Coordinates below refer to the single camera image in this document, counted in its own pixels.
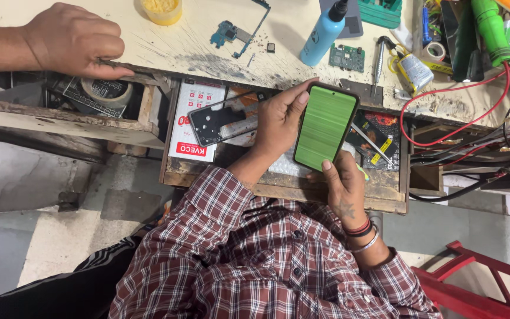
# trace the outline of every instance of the green handle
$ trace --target green handle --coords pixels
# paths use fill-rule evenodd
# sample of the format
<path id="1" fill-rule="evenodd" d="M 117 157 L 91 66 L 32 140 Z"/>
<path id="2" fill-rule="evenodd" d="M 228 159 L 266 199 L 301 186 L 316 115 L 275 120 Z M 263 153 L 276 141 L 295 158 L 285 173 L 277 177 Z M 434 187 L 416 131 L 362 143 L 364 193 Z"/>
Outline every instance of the green handle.
<path id="1" fill-rule="evenodd" d="M 489 58 L 493 66 L 503 61 L 510 62 L 510 47 L 503 29 L 503 18 L 499 16 L 499 6 L 494 0 L 472 0 L 471 8 L 479 33 L 485 40 Z"/>

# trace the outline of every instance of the blue bottle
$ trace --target blue bottle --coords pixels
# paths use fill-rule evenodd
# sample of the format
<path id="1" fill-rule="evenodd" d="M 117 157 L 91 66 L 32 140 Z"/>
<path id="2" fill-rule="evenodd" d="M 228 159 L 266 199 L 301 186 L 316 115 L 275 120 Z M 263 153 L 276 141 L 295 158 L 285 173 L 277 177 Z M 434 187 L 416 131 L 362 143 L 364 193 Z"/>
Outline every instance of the blue bottle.
<path id="1" fill-rule="evenodd" d="M 322 60 L 346 25 L 346 13 L 347 0 L 339 0 L 330 9 L 322 12 L 300 53 L 304 64 L 315 66 Z"/>

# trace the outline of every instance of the black nozzle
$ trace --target black nozzle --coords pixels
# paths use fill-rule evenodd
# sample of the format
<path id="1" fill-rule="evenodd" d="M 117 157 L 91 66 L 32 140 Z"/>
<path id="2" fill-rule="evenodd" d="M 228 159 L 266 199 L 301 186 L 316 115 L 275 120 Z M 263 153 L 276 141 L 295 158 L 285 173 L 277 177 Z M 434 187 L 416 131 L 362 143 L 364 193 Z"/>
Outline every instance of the black nozzle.
<path id="1" fill-rule="evenodd" d="M 347 0 L 337 1 L 330 9 L 328 17 L 333 22 L 340 22 L 344 19 L 347 13 Z"/>
<path id="2" fill-rule="evenodd" d="M 389 50 L 392 50 L 397 47 L 397 45 L 394 44 L 393 41 L 391 41 L 391 39 L 389 39 L 389 37 L 386 35 L 380 36 L 379 39 L 377 40 L 377 44 L 380 44 L 383 41 L 385 42 L 385 44 L 389 48 Z"/>

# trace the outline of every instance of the hand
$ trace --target hand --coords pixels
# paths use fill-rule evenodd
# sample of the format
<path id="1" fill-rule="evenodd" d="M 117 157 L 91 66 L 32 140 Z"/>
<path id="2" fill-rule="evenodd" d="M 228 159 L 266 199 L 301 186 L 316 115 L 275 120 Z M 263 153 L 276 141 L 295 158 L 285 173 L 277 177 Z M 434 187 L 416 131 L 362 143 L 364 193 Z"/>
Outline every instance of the hand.
<path id="1" fill-rule="evenodd" d="M 361 227 L 367 221 L 364 209 L 365 175 L 358 169 L 354 157 L 340 150 L 336 165 L 325 159 L 322 162 L 322 172 L 329 188 L 328 205 L 344 229 Z M 318 176 L 316 173 L 307 175 L 311 182 L 315 182 Z"/>
<path id="2" fill-rule="evenodd" d="M 308 103 L 308 86 L 318 78 L 309 79 L 259 104 L 259 127 L 252 152 L 276 161 L 294 144 L 298 121 Z"/>
<path id="3" fill-rule="evenodd" d="M 70 4 L 53 4 L 20 27 L 43 70 L 72 76 L 118 79 L 134 72 L 119 66 L 98 64 L 99 59 L 121 57 L 125 44 L 117 23 Z"/>

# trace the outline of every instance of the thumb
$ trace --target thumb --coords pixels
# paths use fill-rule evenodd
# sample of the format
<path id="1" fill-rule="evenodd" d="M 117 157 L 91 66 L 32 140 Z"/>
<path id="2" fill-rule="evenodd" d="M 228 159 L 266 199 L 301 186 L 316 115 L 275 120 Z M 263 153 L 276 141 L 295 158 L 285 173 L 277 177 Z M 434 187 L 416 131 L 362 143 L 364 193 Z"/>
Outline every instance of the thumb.
<path id="1" fill-rule="evenodd" d="M 336 167 L 327 159 L 322 162 L 322 173 L 326 177 L 326 183 L 330 190 L 336 190 L 343 187 L 341 180 L 339 180 L 339 174 Z"/>
<path id="2" fill-rule="evenodd" d="M 120 66 L 92 63 L 84 72 L 85 77 L 93 79 L 118 79 L 125 76 L 134 76 L 135 72 Z"/>
<path id="3" fill-rule="evenodd" d="M 287 122 L 290 122 L 291 125 L 298 125 L 298 120 L 300 119 L 302 112 L 304 112 L 309 98 L 310 95 L 308 94 L 308 91 L 302 91 L 294 99 L 292 104 L 287 108 Z"/>

